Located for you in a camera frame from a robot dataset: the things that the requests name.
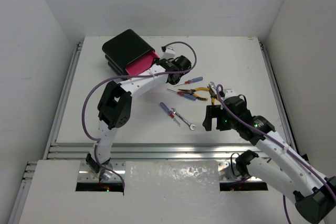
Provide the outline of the yellow cutting pliers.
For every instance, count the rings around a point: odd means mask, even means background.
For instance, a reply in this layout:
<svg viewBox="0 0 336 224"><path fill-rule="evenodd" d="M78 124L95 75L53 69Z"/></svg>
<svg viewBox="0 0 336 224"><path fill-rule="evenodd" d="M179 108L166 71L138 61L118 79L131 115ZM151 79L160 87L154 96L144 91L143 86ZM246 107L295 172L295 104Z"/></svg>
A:
<svg viewBox="0 0 336 224"><path fill-rule="evenodd" d="M210 84L207 87L211 97L211 105L215 105L216 100L218 100L217 94L215 93L214 89Z"/></svg>

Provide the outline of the blue screwdriver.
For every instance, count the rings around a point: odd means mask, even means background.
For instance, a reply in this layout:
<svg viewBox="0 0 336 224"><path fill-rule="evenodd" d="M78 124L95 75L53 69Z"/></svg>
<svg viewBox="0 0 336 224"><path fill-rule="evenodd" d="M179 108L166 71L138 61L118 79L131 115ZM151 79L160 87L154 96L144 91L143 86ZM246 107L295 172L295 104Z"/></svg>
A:
<svg viewBox="0 0 336 224"><path fill-rule="evenodd" d="M167 89L167 91L169 91L169 92L173 92L173 93L175 93L175 94L177 94L177 95L179 95L179 96L181 96L181 97L184 97L184 98L186 98L186 99L188 99L188 100L196 101L196 97L193 96L193 95L191 95L191 94L187 94L187 93L184 93L184 92L182 92L182 91L174 91L174 90L172 90L172 89Z"/></svg>
<svg viewBox="0 0 336 224"><path fill-rule="evenodd" d="M193 79L189 79L189 80L184 81L182 83L176 84L175 86L178 87L178 86L182 86L182 85L186 85L186 84L192 84L192 83L196 83L196 82L200 82L200 81L203 81L203 77L196 77L196 78L193 78Z"/></svg>
<svg viewBox="0 0 336 224"><path fill-rule="evenodd" d="M174 114L172 111L166 106L165 103L160 102L160 107L165 111L165 113L178 125L181 126L180 122L175 118Z"/></svg>

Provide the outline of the yellow needle-nose pliers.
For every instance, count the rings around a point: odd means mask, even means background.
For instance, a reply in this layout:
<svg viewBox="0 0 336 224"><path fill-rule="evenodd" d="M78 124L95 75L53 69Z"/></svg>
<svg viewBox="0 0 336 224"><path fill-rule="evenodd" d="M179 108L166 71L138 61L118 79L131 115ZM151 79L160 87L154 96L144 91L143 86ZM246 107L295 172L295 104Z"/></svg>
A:
<svg viewBox="0 0 336 224"><path fill-rule="evenodd" d="M200 87L200 88L195 88L195 89L179 89L179 91L181 91L183 93L186 93L186 94L190 94L190 95L194 96L199 101L207 101L208 100L208 98L202 97L202 96L199 96L199 95L196 94L198 91L209 92L209 88L206 88L206 87Z"/></svg>

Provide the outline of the pink top drawer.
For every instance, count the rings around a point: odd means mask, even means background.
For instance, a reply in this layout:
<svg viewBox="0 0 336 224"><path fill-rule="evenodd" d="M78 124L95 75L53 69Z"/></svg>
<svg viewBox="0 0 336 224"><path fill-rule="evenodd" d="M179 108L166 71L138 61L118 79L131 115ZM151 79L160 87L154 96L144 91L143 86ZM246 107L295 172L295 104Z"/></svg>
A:
<svg viewBox="0 0 336 224"><path fill-rule="evenodd" d="M137 76L148 70L153 65L155 59L159 59L159 56L154 51L149 51L135 61L129 63L125 67L125 70L128 75Z"/></svg>

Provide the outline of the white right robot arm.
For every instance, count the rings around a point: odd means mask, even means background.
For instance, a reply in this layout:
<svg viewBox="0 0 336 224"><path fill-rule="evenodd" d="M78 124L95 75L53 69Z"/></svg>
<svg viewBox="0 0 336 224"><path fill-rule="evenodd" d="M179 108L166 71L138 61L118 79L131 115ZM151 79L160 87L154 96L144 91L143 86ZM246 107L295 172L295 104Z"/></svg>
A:
<svg viewBox="0 0 336 224"><path fill-rule="evenodd" d="M256 152L247 150L235 158L235 178L262 179L288 198L309 223L319 223L335 208L335 177L327 177L310 166L266 118L251 114L245 99L231 96L221 105L208 105L205 130L212 129L212 119L217 120L217 130L235 130L277 164L273 167Z"/></svg>

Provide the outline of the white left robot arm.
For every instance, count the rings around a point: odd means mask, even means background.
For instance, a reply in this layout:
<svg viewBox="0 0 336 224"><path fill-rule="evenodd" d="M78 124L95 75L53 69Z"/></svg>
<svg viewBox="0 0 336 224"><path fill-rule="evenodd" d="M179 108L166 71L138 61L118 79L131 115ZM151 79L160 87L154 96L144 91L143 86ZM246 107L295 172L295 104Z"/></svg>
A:
<svg viewBox="0 0 336 224"><path fill-rule="evenodd" d="M128 76L119 83L113 80L107 83L98 103L99 137L94 139L96 143L86 157L93 172L99 173L101 165L109 162L117 131L131 117L132 102L158 85L178 83L193 67L184 56L173 60L162 58L138 76Z"/></svg>

